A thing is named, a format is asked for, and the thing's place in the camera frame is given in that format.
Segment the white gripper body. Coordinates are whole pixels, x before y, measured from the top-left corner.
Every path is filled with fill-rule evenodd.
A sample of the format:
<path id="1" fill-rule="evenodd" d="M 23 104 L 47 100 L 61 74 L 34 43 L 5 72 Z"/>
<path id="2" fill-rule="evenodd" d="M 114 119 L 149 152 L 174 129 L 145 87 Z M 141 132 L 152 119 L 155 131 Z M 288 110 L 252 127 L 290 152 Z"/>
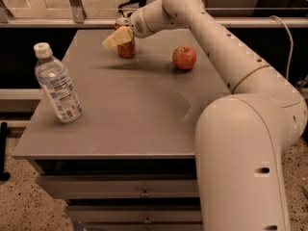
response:
<path id="1" fill-rule="evenodd" d="M 144 12 L 145 9 L 140 8 L 133 12 L 130 16 L 130 28 L 132 29 L 134 35 L 139 39 L 144 39 L 153 35 L 153 32 L 146 24 Z"/>

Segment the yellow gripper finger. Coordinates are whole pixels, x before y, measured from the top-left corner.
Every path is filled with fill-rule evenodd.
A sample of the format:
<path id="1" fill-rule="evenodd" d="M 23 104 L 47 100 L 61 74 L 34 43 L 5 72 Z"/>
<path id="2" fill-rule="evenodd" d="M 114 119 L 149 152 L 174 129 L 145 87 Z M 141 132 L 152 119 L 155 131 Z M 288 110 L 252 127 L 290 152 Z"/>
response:
<path id="1" fill-rule="evenodd" d="M 116 29 L 111 35 L 109 35 L 102 45 L 105 48 L 114 48 L 121 44 L 131 41 L 134 37 L 133 31 L 130 27 L 121 26 Z"/>

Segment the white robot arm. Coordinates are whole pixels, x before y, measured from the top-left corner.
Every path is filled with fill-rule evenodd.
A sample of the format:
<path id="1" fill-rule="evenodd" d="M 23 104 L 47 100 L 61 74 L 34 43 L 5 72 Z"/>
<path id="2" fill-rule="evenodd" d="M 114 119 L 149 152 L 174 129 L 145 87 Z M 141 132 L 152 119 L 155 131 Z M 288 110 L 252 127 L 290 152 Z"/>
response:
<path id="1" fill-rule="evenodd" d="M 213 19 L 202 0 L 156 0 L 103 44 L 187 26 L 230 90 L 200 115 L 194 153 L 204 231 L 291 231 L 281 155 L 307 105 L 274 67 Z"/>

